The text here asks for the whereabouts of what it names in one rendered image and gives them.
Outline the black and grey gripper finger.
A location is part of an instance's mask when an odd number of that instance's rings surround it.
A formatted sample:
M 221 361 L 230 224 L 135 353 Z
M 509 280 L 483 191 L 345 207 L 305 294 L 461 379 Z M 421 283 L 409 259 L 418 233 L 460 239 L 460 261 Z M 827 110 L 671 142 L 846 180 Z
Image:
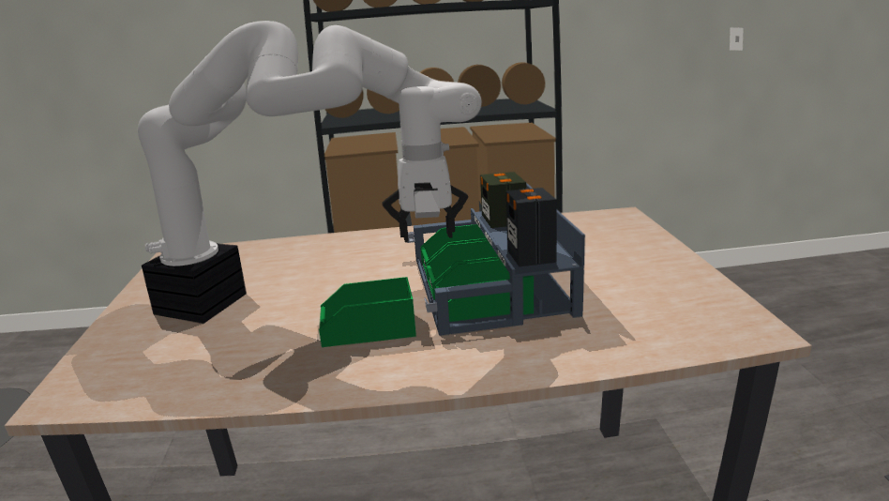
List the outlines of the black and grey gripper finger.
M 390 195 L 387 199 L 385 199 L 383 201 L 383 207 L 386 209 L 386 211 L 390 214 L 391 217 L 393 217 L 395 220 L 397 220 L 399 222 L 400 237 L 404 237 L 404 241 L 406 243 L 406 242 L 409 242 L 408 227 L 407 227 L 406 218 L 410 212 L 403 211 L 402 209 L 400 210 L 400 212 L 398 212 L 396 209 L 394 209 L 392 207 L 392 204 L 394 202 L 396 202 L 398 199 L 399 199 L 399 190 L 394 192 L 392 195 Z M 403 213 L 401 214 L 401 212 L 403 212 Z
M 465 202 L 468 199 L 467 193 L 465 193 L 453 186 L 451 186 L 451 193 L 458 196 L 459 199 L 452 207 L 450 206 L 451 208 L 450 207 L 444 208 L 444 210 L 447 213 L 447 215 L 445 216 L 446 233 L 447 233 L 448 237 L 450 237 L 450 238 L 453 237 L 452 233 L 455 232 L 455 217 L 462 210 L 463 205 L 465 204 Z

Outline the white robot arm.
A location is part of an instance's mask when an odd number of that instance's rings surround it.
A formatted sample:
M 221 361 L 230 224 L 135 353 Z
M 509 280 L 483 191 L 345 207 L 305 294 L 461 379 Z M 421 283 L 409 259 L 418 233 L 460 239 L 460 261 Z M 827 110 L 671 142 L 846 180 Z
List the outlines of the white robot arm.
M 175 88 L 169 105 L 143 115 L 138 135 L 163 235 L 145 250 L 160 252 L 164 265 L 192 265 L 218 252 L 218 244 L 209 241 L 197 170 L 185 149 L 214 139 L 246 101 L 264 116 L 299 114 L 349 104 L 365 87 L 399 104 L 407 160 L 440 158 L 449 150 L 440 124 L 471 120 L 481 109 L 474 87 L 433 80 L 409 68 L 403 53 L 340 25 L 326 27 L 316 38 L 312 72 L 297 75 L 297 66 L 297 42 L 286 25 L 247 23 L 223 38 Z

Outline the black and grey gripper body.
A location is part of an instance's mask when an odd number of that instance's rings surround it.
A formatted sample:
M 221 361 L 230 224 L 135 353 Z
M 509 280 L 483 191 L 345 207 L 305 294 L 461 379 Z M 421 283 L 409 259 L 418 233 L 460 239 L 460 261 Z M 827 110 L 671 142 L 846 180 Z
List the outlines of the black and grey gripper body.
M 451 206 L 451 185 L 445 156 L 429 160 L 399 160 L 399 202 L 403 211 L 414 212 L 414 183 L 430 183 L 433 189 L 438 189 L 440 209 Z

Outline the dark grey metal shelf rack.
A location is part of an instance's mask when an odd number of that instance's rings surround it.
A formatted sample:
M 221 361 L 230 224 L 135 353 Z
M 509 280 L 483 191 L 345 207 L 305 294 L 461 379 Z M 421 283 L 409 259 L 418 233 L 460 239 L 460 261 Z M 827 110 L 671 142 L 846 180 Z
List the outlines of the dark grey metal shelf rack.
M 422 264 L 421 246 L 424 244 L 423 234 L 437 233 L 441 228 L 446 228 L 446 222 L 414 225 L 414 231 L 408 232 L 407 243 L 414 242 L 416 262 L 429 300 L 428 303 L 425 299 L 426 309 L 432 312 L 439 336 L 522 326 L 525 319 L 566 313 L 573 318 L 583 316 L 585 234 L 561 212 L 557 210 L 557 261 L 542 265 L 518 266 L 507 251 L 507 226 L 491 228 L 482 211 L 475 213 L 471 208 L 470 220 L 455 221 L 455 227 L 474 224 L 478 225 L 501 259 L 509 272 L 509 280 L 435 288 L 435 299 Z M 570 271 L 570 297 L 550 274 L 563 271 Z M 534 313 L 523 315 L 523 277 L 533 275 Z M 449 322 L 448 299 L 509 292 L 510 314 Z

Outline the green bin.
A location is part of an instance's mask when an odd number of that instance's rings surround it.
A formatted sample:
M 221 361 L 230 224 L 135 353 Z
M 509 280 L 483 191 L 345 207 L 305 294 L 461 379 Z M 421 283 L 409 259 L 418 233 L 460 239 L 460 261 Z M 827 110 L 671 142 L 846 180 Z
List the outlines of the green bin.
M 486 241 L 486 237 L 477 224 L 456 226 L 453 237 L 448 237 L 446 228 L 441 228 L 428 241 L 421 246 L 421 260 L 427 275 L 426 264 L 433 259 L 447 245 Z
M 408 277 L 344 283 L 321 305 L 319 334 L 323 347 L 416 337 Z
M 509 280 L 500 260 L 458 264 L 435 288 Z M 449 322 L 510 314 L 510 293 L 448 299 Z M 534 313 L 534 276 L 523 277 L 523 315 Z
M 427 280 L 433 299 L 435 284 L 458 264 L 500 260 L 488 240 L 447 245 L 427 263 Z

